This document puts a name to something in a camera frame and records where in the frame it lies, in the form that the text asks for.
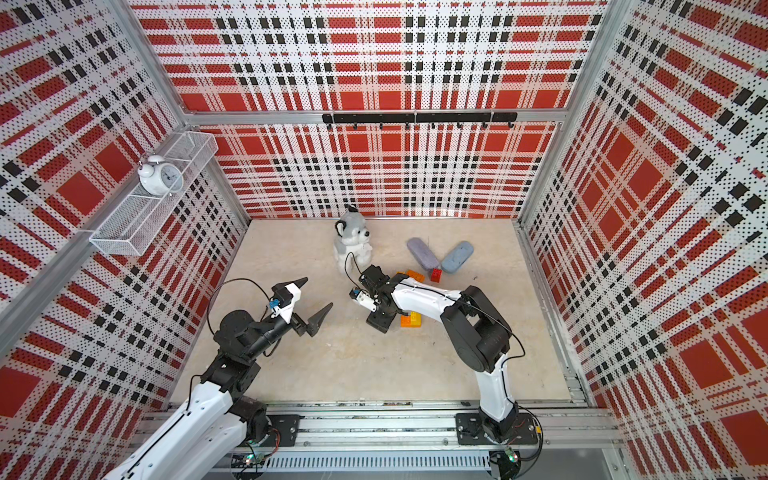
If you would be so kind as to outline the long orange lego brick front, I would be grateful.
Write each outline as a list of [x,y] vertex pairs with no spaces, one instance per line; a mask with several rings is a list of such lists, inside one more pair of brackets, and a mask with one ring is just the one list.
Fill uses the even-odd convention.
[[409,316],[400,317],[400,326],[402,328],[420,328],[422,325],[422,319],[420,321],[412,322]]

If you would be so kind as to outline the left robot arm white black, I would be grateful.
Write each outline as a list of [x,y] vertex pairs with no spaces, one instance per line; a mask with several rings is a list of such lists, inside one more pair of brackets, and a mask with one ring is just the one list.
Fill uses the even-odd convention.
[[303,320],[294,312],[306,277],[272,287],[267,316],[256,321],[245,310],[221,320],[213,339],[215,359],[185,402],[106,479],[201,479],[254,431],[269,425],[266,407],[245,396],[260,371],[258,357],[289,331],[314,336],[331,303]]

